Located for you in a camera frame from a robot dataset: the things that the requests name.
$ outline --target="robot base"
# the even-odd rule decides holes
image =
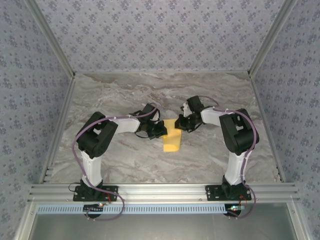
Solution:
[[[230,185],[225,176],[223,176],[221,185],[207,185],[205,191],[208,201],[243,201],[241,196],[247,201],[252,199],[249,189],[242,183]]]
[[[105,186],[103,182],[96,186],[102,190],[108,190],[118,193],[118,186]],[[80,186],[76,186],[73,194],[74,202],[108,202],[110,197],[111,202],[117,201],[117,196],[97,191],[92,187],[86,185],[84,181],[80,180]]]

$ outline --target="floral wallpaper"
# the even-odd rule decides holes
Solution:
[[[69,84],[23,0],[0,1],[0,239],[37,183]]]
[[[320,239],[320,1],[298,0],[255,76],[286,179]]]
[[[36,0],[74,71],[248,70],[284,0]]]

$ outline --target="yellow object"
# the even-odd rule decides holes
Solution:
[[[163,137],[163,151],[176,152],[180,149],[181,129],[175,128],[177,119],[165,119],[164,126],[167,130],[167,135]]]

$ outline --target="aluminum frame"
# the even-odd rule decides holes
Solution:
[[[205,186],[220,183],[108,183],[119,186],[119,194],[127,204],[212,204],[207,201]],[[298,189],[294,183],[248,183],[255,191],[257,204],[287,203],[298,240],[312,240],[301,219],[301,204]],[[41,204],[80,205],[73,201],[69,184],[34,184],[28,197],[27,207],[17,230],[15,240],[29,239],[35,216]],[[216,201],[217,204],[237,203],[237,201]],[[112,204],[121,205],[118,199]]]
[[[268,138],[268,141],[269,141],[269,144],[270,144],[270,148],[271,148],[271,151],[272,151],[272,154],[273,154],[273,158],[275,160],[276,168],[278,169],[281,181],[284,183],[284,182],[286,182],[285,171],[284,171],[284,169],[282,167],[282,164],[281,164],[281,161],[280,161],[280,157],[279,157],[278,151],[276,149],[276,144],[275,144],[275,141],[274,141],[274,139],[272,137],[272,133],[271,133],[271,129],[270,129],[269,124],[268,124],[267,116],[266,116],[264,108],[262,107],[262,102],[261,102],[260,96],[258,94],[258,89],[257,89],[256,83],[250,76],[249,76],[249,78],[250,78],[250,81],[251,81],[253,93],[254,93],[258,108],[260,110],[260,114],[261,114],[263,125],[264,125],[264,128],[265,128],[266,136]]]
[[[68,61],[68,58],[66,57],[64,51],[59,45],[59,42],[54,35],[54,32],[49,27],[49,24],[47,23],[47,20],[44,14],[42,13],[42,11],[40,10],[38,4],[36,3],[36,0],[24,0],[24,2],[29,8],[34,20],[39,25],[46,40],[50,44],[54,54],[56,55],[59,62],[61,63],[65,73],[68,75],[68,77],[70,78],[73,77],[74,71]]]
[[[276,18],[273,21],[273,24],[269,28],[268,33],[266,34],[262,42],[262,45],[260,46],[248,70],[249,76],[251,78],[253,78],[256,75],[259,67],[263,63],[270,48],[274,44],[279,32],[281,31],[282,27],[286,23],[287,18],[289,17],[296,3],[297,3],[297,0],[285,0],[283,2],[278,14],[276,15]]]
[[[50,181],[50,177],[53,171],[54,160],[58,153],[60,142],[64,134],[64,129],[66,126],[68,113],[71,107],[75,85],[76,85],[75,79],[74,77],[72,77],[70,79],[70,83],[69,83],[66,95],[64,97],[60,116],[58,118],[58,122],[53,133],[53,139],[50,143],[48,153],[46,155],[46,158],[43,164],[42,172],[39,179],[40,184],[44,182],[48,183]]]

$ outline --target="gray marble table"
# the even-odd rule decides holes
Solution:
[[[210,96],[222,108],[249,112],[260,143],[246,171],[249,182],[276,182],[278,171],[247,74],[227,73],[95,73],[78,74],[72,104],[54,162],[52,183],[78,182],[81,171],[71,151],[77,132],[96,111],[122,116],[159,105],[163,119],[177,118],[180,106],[194,95]],[[204,100],[205,105],[213,105]],[[228,150],[219,127],[206,124],[182,132],[180,150],[163,152],[163,139],[141,139],[133,133],[115,135],[102,157],[104,182],[216,183],[228,166]]]

